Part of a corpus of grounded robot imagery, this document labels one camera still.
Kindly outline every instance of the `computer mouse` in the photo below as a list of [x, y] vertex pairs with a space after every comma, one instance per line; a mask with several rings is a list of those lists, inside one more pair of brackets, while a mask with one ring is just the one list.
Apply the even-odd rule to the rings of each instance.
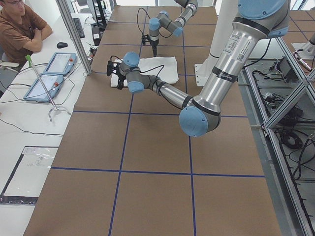
[[64, 43], [64, 42], [59, 42], [59, 43], [57, 43], [57, 48], [65, 48], [65, 47], [67, 47], [68, 46], [68, 44], [67, 43]]

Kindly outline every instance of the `white cloth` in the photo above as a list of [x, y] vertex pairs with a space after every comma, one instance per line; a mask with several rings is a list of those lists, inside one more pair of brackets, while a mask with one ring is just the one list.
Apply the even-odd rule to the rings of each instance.
[[[159, 65], [164, 65], [162, 71], [158, 74], [161, 70], [161, 67], [143, 73], [143, 75], [157, 75], [160, 77], [161, 80], [169, 83], [174, 84], [178, 81], [178, 74], [177, 74], [177, 62], [175, 57], [171, 58], [143, 58], [140, 59], [139, 68], [141, 71], [147, 71]], [[110, 79], [111, 87], [116, 87], [118, 83], [118, 76], [112, 74], [112, 78]], [[127, 80], [124, 81], [124, 86], [127, 87]]]

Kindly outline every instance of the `robotic arm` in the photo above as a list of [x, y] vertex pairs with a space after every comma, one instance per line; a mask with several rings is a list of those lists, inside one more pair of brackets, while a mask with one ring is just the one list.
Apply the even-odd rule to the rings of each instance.
[[140, 58], [134, 52], [127, 53], [116, 66], [110, 61], [107, 75], [116, 70], [120, 79], [127, 79], [131, 93], [151, 89], [181, 108], [179, 123], [186, 134], [197, 137], [214, 130], [220, 123], [221, 102], [257, 42], [283, 36], [288, 31], [290, 0], [239, 0], [238, 3], [233, 33], [217, 64], [209, 68], [210, 76], [199, 95], [192, 97], [157, 76], [141, 75]]
[[157, 56], [159, 29], [163, 27], [178, 37], [183, 32], [186, 22], [197, 12], [197, 0], [175, 0], [175, 2], [185, 8], [184, 12], [173, 22], [166, 11], [161, 11], [157, 17], [150, 19], [149, 34], [142, 36], [142, 44], [145, 45], [146, 42], [150, 43], [154, 57]]

